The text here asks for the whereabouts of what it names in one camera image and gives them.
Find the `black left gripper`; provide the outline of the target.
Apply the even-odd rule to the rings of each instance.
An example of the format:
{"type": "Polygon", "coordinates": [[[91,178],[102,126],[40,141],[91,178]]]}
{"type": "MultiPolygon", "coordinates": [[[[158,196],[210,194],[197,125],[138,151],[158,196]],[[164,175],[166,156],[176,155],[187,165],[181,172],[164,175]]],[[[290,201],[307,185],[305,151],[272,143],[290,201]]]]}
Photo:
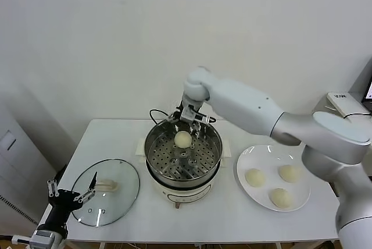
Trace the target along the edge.
{"type": "Polygon", "coordinates": [[[88,190],[84,194],[68,190],[58,191],[58,184],[66,168],[67,165],[64,165],[52,180],[47,181],[49,196],[48,202],[52,206],[52,209],[45,222],[39,226],[39,230],[67,232],[66,224],[70,214],[73,211],[80,209],[83,204],[85,204],[95,195],[96,172],[90,182],[88,190]]]}

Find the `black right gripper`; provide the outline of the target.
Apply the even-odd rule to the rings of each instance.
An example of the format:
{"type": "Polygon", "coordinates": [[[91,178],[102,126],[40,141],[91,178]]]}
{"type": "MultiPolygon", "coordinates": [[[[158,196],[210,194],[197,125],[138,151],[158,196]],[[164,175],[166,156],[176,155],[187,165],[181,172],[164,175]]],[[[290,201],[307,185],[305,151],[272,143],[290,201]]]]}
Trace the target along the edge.
{"type": "MultiPolygon", "coordinates": [[[[180,102],[180,105],[176,107],[178,111],[175,111],[171,113],[167,117],[167,121],[169,123],[175,123],[179,122],[180,119],[185,119],[185,109],[186,105],[183,101],[180,102]]],[[[201,132],[201,124],[199,122],[192,122],[191,124],[191,136],[194,136],[195,138],[199,138],[201,132]]]]}

